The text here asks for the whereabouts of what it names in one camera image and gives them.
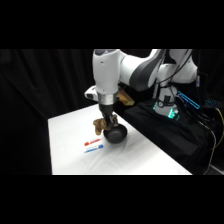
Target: black background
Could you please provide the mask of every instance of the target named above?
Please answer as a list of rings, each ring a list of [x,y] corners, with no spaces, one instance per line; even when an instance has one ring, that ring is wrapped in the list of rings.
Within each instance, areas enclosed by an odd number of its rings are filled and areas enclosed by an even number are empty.
[[[121,49],[146,57],[151,49]],[[94,103],[93,49],[0,49],[0,165],[3,174],[51,174],[47,119]],[[208,92],[224,97],[224,50],[203,49]],[[153,88],[126,91],[138,103]]]

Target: small object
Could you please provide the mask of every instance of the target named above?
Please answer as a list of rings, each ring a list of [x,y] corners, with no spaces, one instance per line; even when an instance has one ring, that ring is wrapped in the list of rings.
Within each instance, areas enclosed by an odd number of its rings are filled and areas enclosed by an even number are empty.
[[[117,127],[113,127],[111,130],[104,130],[104,136],[107,141],[111,144],[119,144],[125,140],[127,137],[128,130],[127,128],[119,124]]]
[[[86,143],[85,143],[85,146],[91,145],[91,144],[93,144],[93,143],[95,143],[95,142],[99,142],[99,141],[101,141],[100,138],[95,139],[95,140],[92,140],[91,142],[86,142]]]
[[[102,149],[102,148],[103,148],[103,145],[98,145],[98,146],[90,147],[90,148],[86,149],[84,151],[84,153],[93,152],[93,151],[96,151],[97,149]]]

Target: black object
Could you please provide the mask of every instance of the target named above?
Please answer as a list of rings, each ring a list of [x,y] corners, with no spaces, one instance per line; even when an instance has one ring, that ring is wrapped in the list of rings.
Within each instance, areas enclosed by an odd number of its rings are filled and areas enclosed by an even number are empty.
[[[142,103],[126,110],[124,119],[191,173],[202,174],[208,165],[207,154],[212,147],[208,142],[213,143],[214,140],[209,136],[204,139],[203,127],[190,119],[187,113],[184,116],[194,130],[200,147],[182,116],[178,121],[172,120],[156,114],[151,106]]]
[[[119,144],[124,141],[127,137],[128,130],[127,128],[119,124],[118,127],[113,127],[110,131],[104,130],[104,136],[109,143]]]

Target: cable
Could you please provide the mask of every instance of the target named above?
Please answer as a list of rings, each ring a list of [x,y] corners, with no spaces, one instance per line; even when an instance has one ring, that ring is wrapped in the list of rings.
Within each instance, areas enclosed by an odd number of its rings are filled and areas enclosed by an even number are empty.
[[[200,94],[199,94],[199,87],[200,87],[200,76],[199,74],[202,74],[200,72],[200,67],[201,67],[201,49],[199,49],[199,56],[198,56],[198,77],[197,77],[197,81],[196,81],[196,88],[197,88],[197,96],[198,96],[198,101],[199,101],[199,106],[200,106],[200,109],[201,109],[201,112],[202,112],[202,117],[203,117],[203,114],[204,114],[204,110],[203,110],[203,107],[202,107],[202,104],[201,104],[201,97],[200,97]],[[205,127],[204,127],[204,138],[206,138],[206,130],[205,130]]]
[[[217,147],[221,144],[221,142],[222,142],[222,140],[223,140],[223,138],[224,138],[224,119],[223,119],[223,116],[222,116],[221,111],[220,111],[218,108],[216,108],[216,110],[219,112],[219,114],[220,114],[220,116],[221,116],[221,119],[222,119],[222,123],[223,123],[223,134],[222,134],[222,138],[221,138],[221,140],[219,141],[219,143],[216,145],[215,148],[217,148]]]
[[[167,78],[167,79],[165,79],[165,80],[163,80],[163,81],[161,81],[161,82],[157,82],[156,84],[160,84],[160,83],[162,83],[162,82],[165,82],[165,81],[167,81],[167,80],[169,80],[169,79],[171,79],[171,78],[173,78],[185,65],[186,65],[186,63],[188,62],[188,60],[190,59],[190,57],[192,56],[192,52],[191,52],[191,54],[189,55],[189,57],[187,58],[187,60],[184,62],[184,64],[181,66],[181,68],[180,69],[178,69],[179,67],[177,67],[177,70],[174,72],[174,74],[173,75],[171,75],[169,78]]]
[[[200,121],[198,121],[196,118],[194,118],[199,124],[201,124],[202,126],[204,126],[205,128],[207,128],[213,135],[214,137],[214,146],[212,148],[212,154],[211,154],[211,157],[210,157],[210,160],[209,160],[209,164],[208,164],[208,169],[206,170],[206,172],[203,174],[203,175],[206,175],[211,167],[211,164],[212,164],[212,159],[213,159],[213,156],[214,156],[214,152],[215,152],[215,149],[216,149],[216,137],[215,137],[215,134],[212,130],[210,130],[207,126],[205,126],[203,123],[201,123]]]
[[[171,92],[172,92],[172,94],[173,94],[174,102],[177,104],[177,101],[176,101],[176,99],[175,99],[175,96],[174,96],[174,93],[173,93],[172,87],[170,87],[170,90],[171,90]],[[181,108],[179,107],[178,109],[180,110],[181,115],[183,116],[183,118],[184,118],[184,120],[185,120],[186,124],[188,125],[189,130],[190,130],[190,131],[191,131],[191,133],[193,134],[193,136],[194,136],[194,138],[195,138],[195,140],[196,140],[196,143],[197,143],[197,145],[198,145],[198,147],[199,147],[199,149],[200,149],[200,148],[201,148],[201,145],[200,145],[200,143],[198,142],[198,139],[197,139],[197,137],[196,137],[195,133],[194,133],[194,132],[193,132],[193,130],[191,129],[191,126],[189,125],[189,123],[188,123],[187,119],[185,118],[184,113],[182,112]]]

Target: pen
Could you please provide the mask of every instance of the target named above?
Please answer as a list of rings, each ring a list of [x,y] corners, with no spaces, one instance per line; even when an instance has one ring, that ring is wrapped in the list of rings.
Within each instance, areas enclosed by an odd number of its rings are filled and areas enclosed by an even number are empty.
[[[84,153],[93,152],[93,151],[96,151],[97,149],[102,149],[102,148],[103,148],[103,145],[90,147],[90,148],[85,149]]]
[[[101,139],[98,138],[98,139],[94,139],[94,140],[92,140],[91,142],[86,142],[86,143],[85,143],[85,146],[91,145],[91,144],[93,144],[93,143],[95,143],[95,142],[99,142],[100,140],[101,140]]]

